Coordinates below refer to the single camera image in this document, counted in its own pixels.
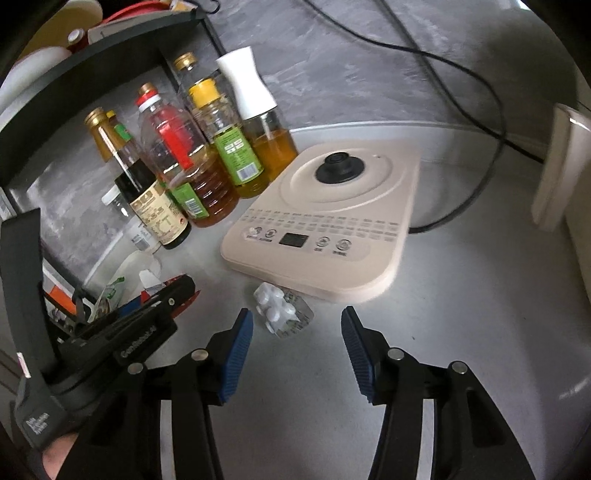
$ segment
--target gray marble wall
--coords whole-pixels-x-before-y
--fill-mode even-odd
[[[317,1],[360,33],[401,43],[373,0]],[[512,133],[545,142],[553,103],[573,104],[568,54],[516,0],[411,0],[391,1],[391,6],[423,49],[476,70],[495,86]],[[371,120],[464,121],[433,89],[413,56],[351,39],[301,0],[222,0],[212,21],[228,50],[253,47],[259,72],[291,128]],[[215,53],[203,34],[188,38],[178,53],[189,49],[204,68],[215,68]],[[497,125],[496,107],[481,86],[449,67],[438,70],[466,109]],[[160,69],[120,86],[63,125],[10,185],[21,208],[42,207],[46,243],[81,280],[121,229],[100,202],[111,181],[82,120],[95,106],[115,108],[137,133],[135,91],[149,80],[171,91]]]

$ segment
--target condiment bottle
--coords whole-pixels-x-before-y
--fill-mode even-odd
[[[269,185],[267,174],[242,133],[232,104],[212,79],[196,83],[189,94],[199,108],[199,125],[216,146],[240,197],[262,193]]]
[[[216,61],[234,89],[242,129],[273,181],[296,158],[297,150],[273,95],[256,72],[252,49],[240,48]]]
[[[165,249],[179,246],[191,232],[191,224],[167,196],[135,144],[119,136],[102,108],[91,111],[84,123],[125,201]]]
[[[174,67],[178,70],[180,83],[186,91],[208,77],[207,72],[198,66],[197,57],[190,51],[177,58]]]
[[[215,148],[191,115],[170,105],[151,83],[139,94],[142,144],[160,177],[196,226],[218,223],[239,197]]]
[[[111,208],[117,212],[120,218],[127,220],[124,233],[138,250],[153,254],[160,248],[161,244],[158,239],[124,200],[117,185],[113,185],[113,188],[103,195],[101,201],[105,206],[111,205]]]

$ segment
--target barcode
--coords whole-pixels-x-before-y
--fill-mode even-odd
[[[138,248],[138,250],[145,252],[148,248],[150,248],[150,244],[141,238],[139,235],[136,235],[131,239],[134,245]]]
[[[185,206],[187,207],[189,213],[193,216],[197,216],[200,213],[203,213],[201,205],[199,205],[197,200],[195,199],[185,200]]]
[[[251,178],[253,178],[254,176],[256,176],[258,174],[258,168],[256,167],[256,164],[253,162],[250,165],[247,165],[244,168],[241,168],[240,170],[238,170],[236,172],[236,174],[238,175],[238,178],[241,181],[247,181]]]

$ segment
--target plastic bottle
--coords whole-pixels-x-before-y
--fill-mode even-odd
[[[191,115],[169,104],[151,84],[137,100],[141,141],[162,181],[198,227],[227,217],[238,204],[215,148]]]
[[[196,83],[189,94],[199,108],[199,126],[219,151],[240,197],[252,198],[262,193],[269,179],[240,129],[240,119],[232,104],[218,92],[213,79]]]
[[[111,205],[117,214],[127,220],[124,234],[134,243],[138,250],[147,254],[153,254],[162,245],[152,232],[142,223],[142,220],[134,213],[119,191],[117,185],[113,185],[103,195],[101,201],[105,206]]]

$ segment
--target glass bottle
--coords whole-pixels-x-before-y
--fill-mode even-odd
[[[166,195],[135,144],[119,136],[102,108],[91,111],[84,122],[123,198],[165,249],[179,246],[191,232],[191,224]]]
[[[124,200],[117,185],[113,185],[113,187],[102,196],[101,201],[105,206],[110,205],[121,219],[127,221],[124,233],[139,251],[153,254],[160,248],[161,244],[158,239],[143,224],[142,220]]]
[[[177,58],[174,67],[178,70],[181,86],[186,91],[209,76],[197,65],[197,57],[190,51]]]
[[[242,129],[273,181],[297,150],[275,99],[256,72],[252,49],[239,48],[216,61],[234,89]]]
[[[232,104],[217,91],[213,79],[196,83],[189,94],[199,108],[199,125],[216,146],[240,197],[261,194],[269,179],[240,129]]]

